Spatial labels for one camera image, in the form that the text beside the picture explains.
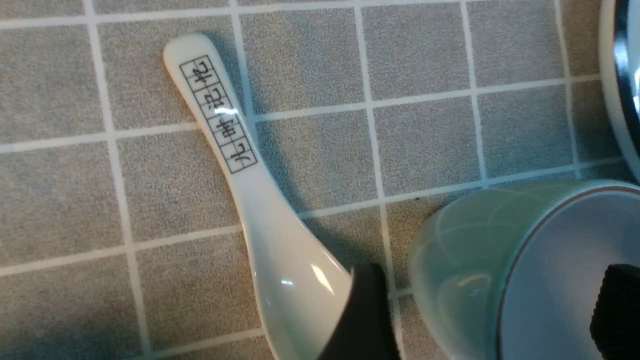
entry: white grout line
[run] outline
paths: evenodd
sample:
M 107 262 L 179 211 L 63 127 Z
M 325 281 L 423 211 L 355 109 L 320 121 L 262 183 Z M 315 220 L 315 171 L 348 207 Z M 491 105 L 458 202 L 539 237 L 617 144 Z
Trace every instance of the white grout line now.
M 575 177 L 580 179 L 582 174 L 578 170 L 578 145 L 575 134 L 575 126 L 573 123 L 573 89 L 571 81 L 571 70 L 569 69 L 569 54 L 566 48 L 566 39 L 564 37 L 564 28 L 562 22 L 562 7 L 560 0 L 554 0 L 554 8 L 556 12 L 556 28 L 558 38 L 560 39 L 560 55 L 562 57 L 564 78 L 567 80 L 564 85 L 564 97 L 565 97 L 565 109 L 566 109 L 566 121 L 569 127 L 569 137 L 571 140 L 571 154 L 573 159 Z
M 73 254 L 69 256 L 60 256 L 58 258 L 38 260 L 26 264 L 6 266 L 4 268 L 0 268 L 0 277 L 21 274 L 23 272 L 54 268 L 57 266 L 69 265 L 74 263 L 81 263 L 88 260 L 108 258 L 110 256 L 125 254 L 125 252 L 126 249 L 124 246 L 116 246 L 108 249 L 92 250 L 89 252 L 82 252 L 80 254 Z
M 370 0 L 360 6 L 388 6 L 401 4 L 431 4 L 431 3 L 455 3 L 459 0 Z M 184 10 L 160 10 L 152 12 L 133 13 L 109 13 L 93 14 L 92 21 L 96 24 L 119 23 L 131 21 L 150 21 L 167 19 L 188 19 L 194 17 L 237 15 L 246 13 L 268 13 L 268 12 L 291 12 L 303 10 L 327 10 L 338 8 L 352 8 L 356 0 L 347 1 L 317 1 L 312 3 L 282 3 L 257 6 L 230 6 L 223 8 L 196 8 Z M 0 30 L 3 29 L 26 29 L 42 28 L 47 26 L 68 26 L 87 24 L 88 17 L 59 16 L 59 17 L 39 17 L 34 19 L 10 19 L 0 20 Z
M 96 15 L 95 21 L 99 24 L 106 22 L 131 22 L 131 21 L 150 21 L 150 20 L 170 20 L 170 19 L 188 19 L 206 16 L 230 15 L 230 8 L 201 8 L 201 9 L 185 9 L 185 10 L 161 10 L 154 12 L 139 13 L 110 13 L 104 15 Z
M 127 252 L 129 279 L 131 280 L 131 290 L 136 306 L 138 325 L 140 327 L 140 342 L 142 344 L 143 353 L 149 354 L 151 353 L 151 342 L 147 327 L 144 301 L 142 299 L 142 287 L 140 285 L 140 274 L 138 273 L 138 262 L 136 260 L 133 247 L 131 221 L 129 218 L 129 209 L 127 207 L 127 197 L 125 195 L 124 179 L 122 177 L 122 168 L 120 167 L 120 158 L 118 157 L 118 146 L 116 144 L 115 132 L 113 131 L 113 118 L 111 114 L 111 105 L 109 103 L 107 79 L 104 73 L 104 62 L 102 61 L 102 51 L 100 50 L 100 37 L 98 35 L 98 28 L 94 19 L 95 14 L 93 10 L 93 1 L 83 0 L 83 3 L 88 20 L 87 28 L 89 31 L 89 42 L 91 44 L 98 93 L 100 96 L 100 105 L 102 107 L 102 119 L 104 121 L 104 129 L 107 134 L 111 172 L 113 174 L 116 198 L 118 199 L 118 208 L 120 210 L 122 238 Z
M 39 17 L 35 19 L 12 19 L 0 20 L 0 30 L 46 28 L 49 26 L 68 26 L 80 24 L 86 24 L 86 17 L 84 15 Z
M 239 233 L 241 231 L 242 231 L 242 226 L 240 225 L 218 227 L 216 229 L 193 231 L 192 233 L 180 234 L 175 236 L 169 236 L 167 238 L 135 243 L 134 248 L 136 251 L 146 250 L 146 249 L 152 249 L 154 247 L 161 247 L 165 245 L 175 245 L 178 243 L 184 243 L 191 240 L 209 238 L 211 236 L 234 234 L 234 233 Z
M 364 38 L 364 21 L 362 19 L 362 8 L 360 1 L 357 1 L 355 3 L 353 10 L 355 15 L 356 36 L 358 38 L 358 50 L 360 51 L 360 68 L 362 70 L 364 101 L 367 110 L 367 123 L 369 125 L 369 139 L 371 141 L 371 155 L 373 157 L 373 172 L 376 179 L 376 190 L 378 193 L 378 199 L 383 200 L 385 198 L 385 192 L 382 183 L 380 148 L 378 146 L 378 135 L 376 132 L 375 118 L 373 115 L 373 101 L 371 97 L 371 84 L 369 81 L 369 66 L 367 63 L 367 50 Z M 394 275 L 391 242 L 389 238 L 387 206 L 384 203 L 380 204 L 380 230 L 382 235 L 383 248 L 385 249 L 385 265 L 389 291 L 393 293 L 396 290 L 396 279 Z M 400 356 L 404 359 L 400 305 L 397 299 L 392 299 L 392 313 L 394 319 L 394 334 L 396 335 L 397 346 L 400 351 Z
M 22 152 L 39 149 L 49 149 L 52 147 L 61 147 L 68 145 L 77 145 L 80 143 L 101 142 L 107 140 L 107 134 L 95 133 L 88 135 L 66 136 L 63 138 L 53 138 L 45 140 L 33 140 L 28 142 L 8 143 L 0 145 L 0 154 L 7 152 Z
M 366 108 L 367 108 L 367 105 L 364 102 L 355 102 L 353 104 L 320 106 L 317 108 L 280 111 L 277 113 L 253 114 L 251 118 L 254 121 L 282 120 L 282 119 L 290 119 L 294 117 L 307 117 L 307 116 L 324 115 L 324 114 L 331 114 L 331 113 L 342 113 L 344 111 L 364 110 Z
M 617 164 L 617 163 L 624 163 L 624 162 L 625 162 L 625 159 L 622 157 L 593 160 L 593 161 L 587 161 L 585 163 L 579 163 L 578 169 L 599 167 L 602 165 L 610 165 L 610 164 Z
M 197 341 L 195 343 L 190 343 L 189 345 L 184 345 L 181 347 L 160 350 L 151 354 L 150 358 L 163 359 L 166 357 L 176 356 L 179 354 L 184 354 L 186 352 L 200 350 L 203 348 L 214 347 L 216 345 L 222 345 L 222 344 L 230 343 L 233 341 L 256 338 L 262 335 L 264 335 L 264 331 L 262 329 L 252 329 L 252 330 L 235 332 L 233 334 L 218 336 L 217 338 L 213 338 L 213 339 Z
M 584 83 L 584 82 L 587 82 L 587 81 L 596 81 L 596 80 L 600 80 L 600 74 L 572 76 L 572 77 L 569 78 L 569 82 L 571 84 Z
M 327 216 L 330 216 L 330 215 L 348 213 L 349 211 L 370 208 L 372 206 L 380 206 L 383 203 L 384 203 L 384 199 L 380 199 L 380 198 L 377 197 L 377 198 L 371 199 L 371 200 L 353 202 L 351 204 L 336 206 L 335 208 L 326 208 L 326 209 L 306 211 L 304 213 L 299 213 L 298 214 L 298 218 L 300 218 L 301 220 L 304 220 L 304 219 L 308 219 L 308 218 L 327 217 Z
M 249 81 L 249 68 L 246 63 L 246 53 L 244 52 L 244 40 L 242 38 L 242 22 L 238 14 L 237 0 L 229 0 L 231 6 L 231 24 L 234 30 L 234 42 L 236 43 L 236 56 L 238 59 L 238 67 L 240 70 L 240 82 L 242 82 L 243 100 L 244 100 L 244 116 L 246 119 L 247 131 L 253 135 L 257 141 L 257 132 L 255 129 L 255 120 L 253 117 L 253 97 L 251 83 Z
M 340 8 L 352 8 L 354 0 L 344 1 L 314 1 L 312 3 L 279 3 L 269 5 L 238 6 L 237 12 L 246 13 L 270 13 L 270 12 L 295 12 L 303 10 L 328 10 Z
M 401 298 L 401 297 L 407 296 L 407 295 L 413 295 L 413 290 L 411 288 L 404 288 L 404 289 L 396 290 L 396 292 L 394 293 L 394 296 L 397 297 L 397 298 Z
M 585 162 L 585 163 L 579 163 L 578 164 L 578 168 L 580 168 L 580 169 L 592 168 L 592 167 L 597 167 L 597 166 L 602 166 L 602 165 L 610 165 L 610 164 L 623 163 L 623 162 L 624 162 L 624 159 L 622 157 L 607 158 L 607 159 L 589 161 L 589 162 Z M 539 177 L 539 176 L 546 176 L 546 175 L 551 175 L 551 174 L 560 174 L 562 172 L 569 172 L 569 171 L 572 171 L 573 168 L 574 168 L 573 165 L 567 165 L 567 166 L 563 166 L 563 167 L 546 168 L 546 169 L 542 169 L 542 170 L 533 170 L 533 171 L 522 172 L 522 173 L 514 174 L 514 175 L 496 177 L 494 179 L 487 180 L 487 183 L 490 184 L 490 185 L 495 185 L 495 184 L 501 184 L 501 183 L 508 183 L 508 182 L 511 182 L 511 181 L 526 180 L 526 179 L 531 179 L 531 178 Z M 456 184 L 456 185 L 441 186 L 439 188 L 421 190 L 419 192 L 412 192 L 412 193 L 404 193 L 404 194 L 400 194 L 400 195 L 387 196 L 387 197 L 384 197 L 382 199 L 376 198 L 376 199 L 372 199 L 372 200 L 356 202 L 356 203 L 352 203 L 352 204 L 348 204 L 348 205 L 337 206 L 335 208 L 327 208 L 327 209 L 308 211 L 308 212 L 305 212 L 305 213 L 299 213 L 298 217 L 300 217 L 301 219 L 307 219 L 307 218 L 325 217 L 325 216 L 329 216 L 329 215 L 338 215 L 338 214 L 341 214 L 341 213 L 347 213 L 349 211 L 370 208 L 370 207 L 373 207 L 373 206 L 380 206 L 380 205 L 383 205 L 383 204 L 388 205 L 388 204 L 392 204 L 394 202 L 400 202 L 400 201 L 416 199 L 416 198 L 421 198 L 421 197 L 427 197 L 427 196 L 440 195 L 440 194 L 443 194 L 443 193 L 450 193 L 450 192 L 457 192 L 457 191 L 462 191 L 462 190 L 469 190 L 469 189 L 473 189 L 473 188 L 479 188 L 481 186 L 482 186 L 482 182 L 481 181 L 472 181 L 470 183 L 462 183 L 462 184 Z M 219 228 L 215 228 L 215 229 L 206 229 L 206 230 L 194 231 L 192 233 L 180 234 L 180 235 L 175 235 L 175 236 L 170 236 L 170 237 L 167 237 L 167 238 L 160 238 L 160 239 L 155 239 L 155 240 L 149 240 L 149 241 L 144 241 L 142 243 L 133 243 L 132 246 L 133 246 L 135 251 L 138 251 L 138 250 L 151 249 L 151 248 L 154 248 L 154 247 L 161 247 L 161 246 L 165 246 L 165 245 L 173 245 L 173 244 L 176 244 L 176 243 L 182 243 L 182 242 L 191 241 L 191 240 L 197 240 L 197 239 L 201 239 L 201 238 L 207 238 L 207 237 L 210 237 L 210 236 L 233 234 L 233 233 L 238 233 L 240 231 L 242 231 L 242 227 L 240 225 L 232 225 L 232 226 L 219 227 Z M 62 257 L 59 257 L 59 258 L 38 260 L 38 261 L 31 262 L 31 263 L 25 263 L 25 264 L 20 264 L 20 265 L 12 265 L 12 266 L 7 266 L 7 267 L 4 267 L 4 268 L 0 268 L 0 276 L 14 275 L 14 274 L 22 273 L 22 272 L 30 272 L 30 271 L 35 271 L 35 270 L 44 270 L 44 269 L 52 268 L 52 267 L 56 267 L 56 266 L 68 265 L 68 264 L 72 264 L 72 263 L 78 263 L 80 261 L 88 261 L 88 260 L 93 260 L 93 259 L 100 259 L 100 258 L 105 258 L 105 257 L 108 257 L 108 256 L 124 254 L 124 253 L 126 253 L 126 251 L 127 251 L 127 249 L 124 246 L 116 246 L 116 247 L 111 247 L 111 248 L 108 248 L 108 249 L 99 249 L 99 250 L 93 250 L 93 251 L 89 251 L 89 252 L 83 252 L 83 253 L 80 253 L 80 254 L 62 256 Z
M 480 106 L 478 105 L 478 95 L 476 92 L 476 67 L 474 65 L 474 48 L 471 39 L 471 25 L 469 24 L 469 14 L 466 0 L 460 1 L 460 13 L 462 15 L 462 29 L 465 34 L 465 48 L 467 51 L 467 64 L 469 67 L 469 85 L 471 88 L 471 108 L 474 114 L 474 127 L 476 130 L 476 152 L 478 156 L 478 168 L 480 169 L 480 180 L 486 181 L 486 163 L 484 161 L 484 149 L 482 140 L 482 122 L 480 117 Z
M 574 78 L 570 78 L 569 82 L 581 83 L 581 82 L 587 82 L 587 81 L 596 81 L 599 79 L 600 79 L 599 74 L 593 74 L 593 75 L 577 76 Z M 517 84 L 510 84 L 510 85 L 477 88 L 475 92 L 478 94 L 489 94 L 494 92 L 513 91 L 513 90 L 521 90 L 521 89 L 537 88 L 537 87 L 553 86 L 553 85 L 563 85 L 563 84 L 567 84 L 566 79 L 551 79 L 551 80 L 542 80 L 542 81 L 532 81 L 528 83 L 517 83 Z M 472 95 L 471 89 L 456 90 L 452 92 L 440 92 L 435 94 L 400 97 L 397 99 L 373 100 L 371 101 L 371 106 L 373 108 L 379 108 L 383 106 L 411 104 L 415 102 L 433 101 L 433 100 L 440 100 L 440 99 L 452 99 L 455 97 L 463 97 L 463 96 L 471 96 L 471 95 Z M 367 108 L 366 103 L 356 102 L 353 104 L 322 106 L 318 108 L 282 111 L 278 113 L 254 114 L 250 117 L 249 120 L 251 121 L 281 120 L 281 119 L 289 119 L 293 117 L 307 117 L 307 116 L 314 116 L 314 115 L 337 113 L 342 111 L 358 111 L 358 110 L 364 110 L 366 108 Z M 141 128 L 128 129 L 128 130 L 114 130 L 114 133 L 115 133 L 115 137 L 119 139 L 119 138 L 130 138 L 130 137 L 137 137 L 137 136 L 175 133 L 179 131 L 191 131 L 191 130 L 197 130 L 197 129 L 200 129 L 200 128 L 198 127 L 196 122 L 184 122 L 180 124 L 141 127 Z M 46 139 L 46 140 L 34 140 L 34 141 L 28 141 L 28 142 L 0 144 L 0 154 L 6 153 L 6 152 L 21 152 L 21 151 L 30 151 L 30 150 L 37 150 L 37 149 L 48 149 L 51 147 L 73 145 L 76 143 L 99 142 L 99 141 L 106 140 L 106 138 L 107 137 L 105 133 L 96 133 L 96 134 L 89 134 L 89 135 L 66 136 L 66 137 L 52 138 L 52 139 Z
M 481 87 L 476 90 L 479 95 L 482 94 L 494 94 L 497 92 L 507 92 L 507 91 L 515 91 L 515 90 L 525 90 L 532 88 L 541 88 L 544 86 L 557 86 L 566 84 L 566 78 L 561 79 L 548 79 L 548 80 L 538 80 L 538 81 L 526 81 L 524 83 L 515 83 L 508 85 L 496 85 L 496 86 L 486 86 Z
M 159 125 L 151 127 L 138 127 L 136 129 L 115 130 L 116 139 L 137 138 L 140 136 L 178 133 L 181 131 L 199 130 L 197 122 L 181 122 L 179 124 Z
M 407 97 L 398 97 L 395 99 L 373 100 L 374 108 L 382 108 L 384 106 L 413 104 L 416 102 L 434 101 L 453 99 L 455 97 L 471 96 L 471 89 L 454 90 L 448 92 L 437 92 L 433 94 L 414 95 Z

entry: celadon cup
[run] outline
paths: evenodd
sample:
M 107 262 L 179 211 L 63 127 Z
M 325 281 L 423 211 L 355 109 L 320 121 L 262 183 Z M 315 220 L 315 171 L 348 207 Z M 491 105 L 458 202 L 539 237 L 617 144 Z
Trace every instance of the celadon cup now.
M 640 188 L 531 181 L 458 199 L 409 251 L 414 299 L 451 359 L 600 359 L 589 322 L 611 263 L 640 266 Z

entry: white spoon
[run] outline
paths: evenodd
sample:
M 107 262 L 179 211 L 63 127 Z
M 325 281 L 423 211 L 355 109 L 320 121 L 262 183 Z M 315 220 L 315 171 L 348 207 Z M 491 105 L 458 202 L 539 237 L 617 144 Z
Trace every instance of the white spoon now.
M 342 314 L 351 277 L 300 222 L 271 178 L 211 41 L 202 34 L 176 38 L 164 48 L 164 64 L 227 178 L 274 356 L 315 360 Z

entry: tile floor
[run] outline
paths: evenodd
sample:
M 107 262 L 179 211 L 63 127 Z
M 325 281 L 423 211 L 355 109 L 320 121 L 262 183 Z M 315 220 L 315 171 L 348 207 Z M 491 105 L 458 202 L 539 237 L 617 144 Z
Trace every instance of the tile floor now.
M 384 265 L 406 360 L 443 359 L 406 253 L 468 192 L 632 181 L 598 0 L 0 4 L 0 358 L 269 359 L 235 206 L 163 64 L 220 51 L 260 151 L 345 266 Z

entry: chinese characters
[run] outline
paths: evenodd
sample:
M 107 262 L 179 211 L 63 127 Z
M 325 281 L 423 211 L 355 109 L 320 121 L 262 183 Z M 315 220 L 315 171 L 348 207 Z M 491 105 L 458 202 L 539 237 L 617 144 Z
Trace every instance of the chinese characters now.
M 200 111 L 213 133 L 218 148 L 235 174 L 257 162 L 253 149 L 240 125 L 234 109 L 208 56 L 180 65 L 182 75 L 200 106 Z

